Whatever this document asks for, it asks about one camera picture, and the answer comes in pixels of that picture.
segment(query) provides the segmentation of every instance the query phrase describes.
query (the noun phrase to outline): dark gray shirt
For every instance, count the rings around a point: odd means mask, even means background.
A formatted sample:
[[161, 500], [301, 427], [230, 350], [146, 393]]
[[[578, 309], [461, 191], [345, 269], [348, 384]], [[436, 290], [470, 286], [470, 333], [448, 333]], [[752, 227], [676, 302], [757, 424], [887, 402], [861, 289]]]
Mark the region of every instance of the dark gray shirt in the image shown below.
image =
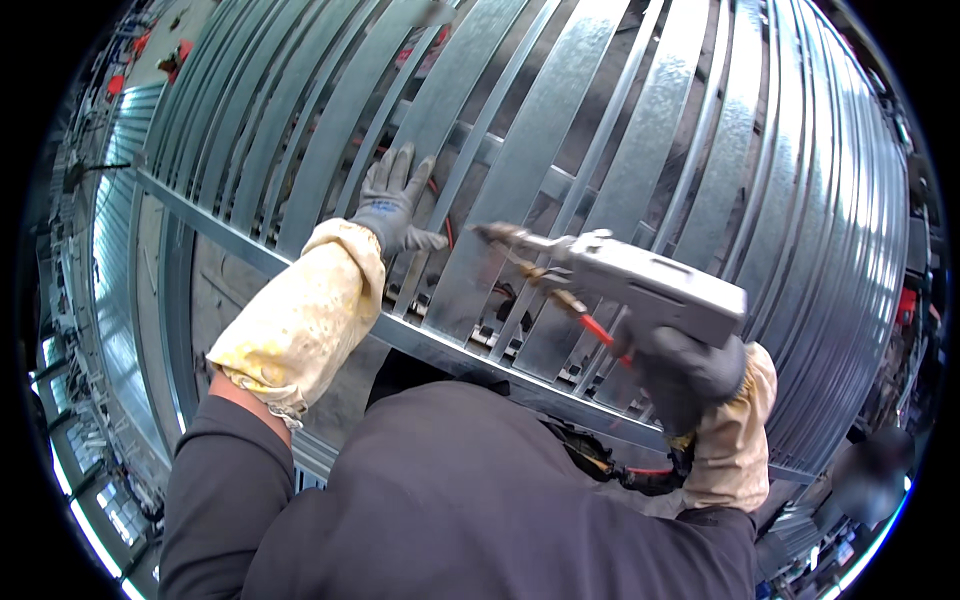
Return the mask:
[[526, 409], [432, 383], [374, 404], [325, 491], [211, 396], [177, 446], [166, 598], [752, 598], [753, 521], [642, 515], [599, 494]]

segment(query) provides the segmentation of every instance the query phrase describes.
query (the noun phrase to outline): worker's left hand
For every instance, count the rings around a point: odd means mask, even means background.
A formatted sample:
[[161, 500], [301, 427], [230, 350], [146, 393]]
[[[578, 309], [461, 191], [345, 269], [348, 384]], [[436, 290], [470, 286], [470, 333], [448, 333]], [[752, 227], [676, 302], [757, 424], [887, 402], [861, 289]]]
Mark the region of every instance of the worker's left hand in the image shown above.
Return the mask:
[[445, 236], [411, 223], [437, 160], [435, 156], [425, 158], [408, 181], [413, 155], [414, 145], [407, 142], [399, 152], [391, 148], [371, 166], [360, 190], [360, 205], [350, 219], [373, 232], [384, 257], [407, 250], [439, 250], [447, 244]]

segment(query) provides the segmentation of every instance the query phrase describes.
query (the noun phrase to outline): shiny metal surface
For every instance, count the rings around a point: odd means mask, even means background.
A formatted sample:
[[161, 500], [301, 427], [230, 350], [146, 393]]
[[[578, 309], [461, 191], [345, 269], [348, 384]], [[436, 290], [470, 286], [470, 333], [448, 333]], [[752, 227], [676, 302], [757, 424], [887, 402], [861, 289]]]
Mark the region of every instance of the shiny metal surface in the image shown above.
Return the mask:
[[[143, 85], [114, 98], [102, 164], [131, 162], [143, 147], [151, 126], [162, 84]], [[96, 330], [102, 363], [110, 387], [128, 417], [154, 454], [169, 464], [170, 454], [156, 425], [140, 370], [136, 332], [132, 320], [131, 284], [128, 278], [128, 248], [135, 197], [140, 193], [132, 168], [103, 171], [98, 178], [93, 204], [90, 274], [96, 309]]]
[[[744, 334], [769, 349], [780, 375], [771, 472], [810, 481], [849, 428], [889, 336], [906, 243], [899, 140], [808, 0], [652, 2], [601, 96], [594, 74], [626, 0], [568, 4], [464, 2], [417, 86], [427, 43], [393, 66], [410, 34], [395, 3], [225, 0], [157, 116], [138, 180], [189, 228], [273, 275], [319, 218], [349, 216], [380, 134], [415, 141], [418, 158], [450, 153], [427, 228], [442, 230], [464, 202], [460, 227], [539, 215], [538, 233], [609, 228], [746, 289]], [[559, 19], [556, 41], [545, 41]], [[516, 46], [491, 73], [505, 39]], [[494, 133], [524, 73], [520, 108], [506, 134]], [[465, 117], [478, 93], [479, 111]], [[579, 168], [565, 170], [558, 151], [573, 143], [586, 97], [603, 117], [576, 140]], [[457, 238], [445, 267], [445, 254], [430, 257], [431, 269], [443, 267], [435, 286], [425, 255], [396, 261], [399, 289], [373, 334], [452, 372], [494, 372], [536, 410], [660, 448], [629, 374], [560, 310], [524, 290], [504, 325], [489, 317], [493, 284], [508, 276], [502, 259], [469, 234]], [[615, 319], [615, 304], [584, 300], [602, 323]], [[533, 328], [522, 336], [527, 310]], [[479, 335], [481, 321], [492, 335]]]

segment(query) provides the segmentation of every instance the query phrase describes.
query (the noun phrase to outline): corrugated metal panel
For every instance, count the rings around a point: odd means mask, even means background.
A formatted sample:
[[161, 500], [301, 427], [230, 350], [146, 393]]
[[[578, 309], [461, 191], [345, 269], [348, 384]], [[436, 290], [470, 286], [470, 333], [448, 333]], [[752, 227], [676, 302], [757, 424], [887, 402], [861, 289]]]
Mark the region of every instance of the corrugated metal panel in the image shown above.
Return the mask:
[[[104, 164], [133, 161], [143, 147], [162, 84], [143, 85], [117, 96], [108, 123]], [[93, 294], [103, 364], [117, 400], [158, 457], [166, 450], [151, 411], [133, 341], [128, 279], [133, 168], [104, 172], [96, 188], [93, 217]]]
[[[436, 204], [422, 207], [429, 228], [440, 230], [464, 197], [472, 204], [461, 226], [533, 222], [548, 201], [556, 216], [540, 219], [543, 232], [610, 228], [735, 281], [750, 295], [745, 337], [770, 350], [780, 374], [772, 472], [809, 481], [876, 374], [903, 271], [903, 148], [869, 80], [808, 0], [652, 2], [617, 86], [589, 96], [605, 116], [577, 138], [586, 153], [574, 176], [557, 166], [558, 151], [627, 3], [558, 5], [466, 3], [414, 93], [413, 67], [392, 67], [412, 31], [398, 3], [227, 0], [158, 117], [140, 177], [190, 227], [273, 275], [318, 218], [349, 216], [388, 131], [395, 144], [416, 138], [419, 155], [451, 153]], [[504, 39], [510, 51], [491, 67]], [[635, 81], [629, 108], [624, 86]], [[518, 88], [526, 91], [509, 130], [493, 135]], [[461, 114], [468, 98], [480, 100], [473, 118]], [[620, 118], [626, 129], [608, 145]], [[359, 151], [356, 134], [367, 136]], [[612, 161], [598, 166], [598, 155]], [[425, 256], [397, 259], [388, 300], [399, 300], [374, 335], [448, 371], [496, 372], [531, 408], [661, 447], [647, 411], [611, 400], [616, 377], [603, 382], [615, 362], [552, 304], [539, 308], [528, 290], [502, 327], [489, 318], [493, 285], [509, 276], [502, 258], [463, 235], [449, 254], [430, 256], [439, 281], [423, 276], [426, 265]], [[617, 313], [586, 300], [601, 321]], [[520, 339], [528, 305], [534, 324]], [[485, 317], [492, 335], [479, 333]]]

